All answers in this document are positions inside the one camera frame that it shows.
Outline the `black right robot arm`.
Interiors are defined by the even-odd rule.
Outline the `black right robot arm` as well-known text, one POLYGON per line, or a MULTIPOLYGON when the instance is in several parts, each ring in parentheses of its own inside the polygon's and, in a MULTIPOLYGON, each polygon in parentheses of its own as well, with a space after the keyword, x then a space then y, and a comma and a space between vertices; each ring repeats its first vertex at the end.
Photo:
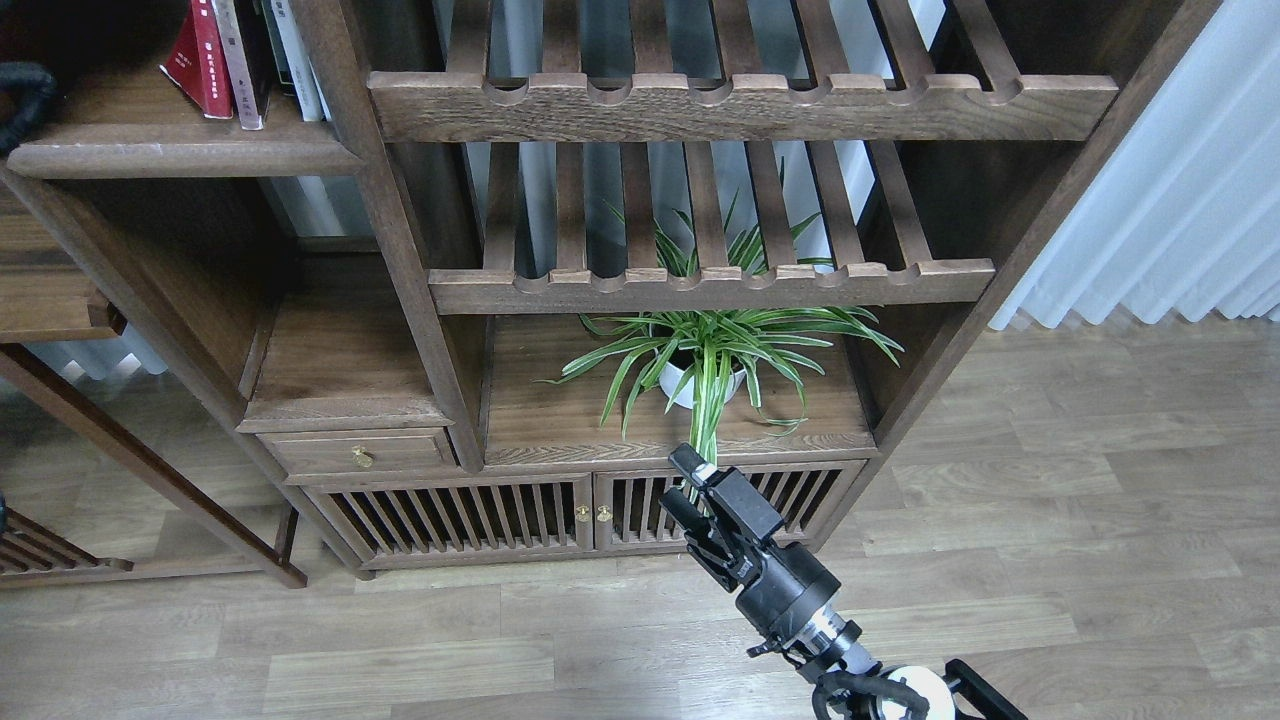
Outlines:
POLYGON ((964 719, 956 696, 979 719, 1025 716, 959 659, 943 675, 873 659, 858 641, 860 626, 835 611, 837 578, 805 546, 774 541, 783 518, 737 468, 719 469, 690 445, 678 446, 669 461, 704 507, 680 488, 666 491, 660 505, 682 527, 691 556, 737 594, 739 611, 762 634, 749 656, 783 655, 812 683, 815 717, 836 711, 845 719, 964 719))

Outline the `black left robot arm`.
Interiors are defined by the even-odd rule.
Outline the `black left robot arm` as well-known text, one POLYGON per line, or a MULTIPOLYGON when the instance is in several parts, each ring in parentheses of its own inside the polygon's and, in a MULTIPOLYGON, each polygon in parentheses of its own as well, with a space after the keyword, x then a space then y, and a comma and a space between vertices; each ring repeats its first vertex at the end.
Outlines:
POLYGON ((40 127, 59 92, 58 47, 49 1, 3 1, 1 152, 40 127))

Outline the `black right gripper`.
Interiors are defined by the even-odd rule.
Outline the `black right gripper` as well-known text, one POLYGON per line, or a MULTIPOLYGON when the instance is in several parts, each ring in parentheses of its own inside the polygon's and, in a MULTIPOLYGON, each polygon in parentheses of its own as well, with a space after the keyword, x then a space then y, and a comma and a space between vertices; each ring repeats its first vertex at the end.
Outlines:
POLYGON ((719 469, 690 445, 669 454, 703 509, 672 488, 662 507, 684 530, 687 548, 724 588, 767 646, 829 646, 844 629, 831 600, 840 580, 804 546, 780 547, 772 536, 782 516, 737 468, 719 469))

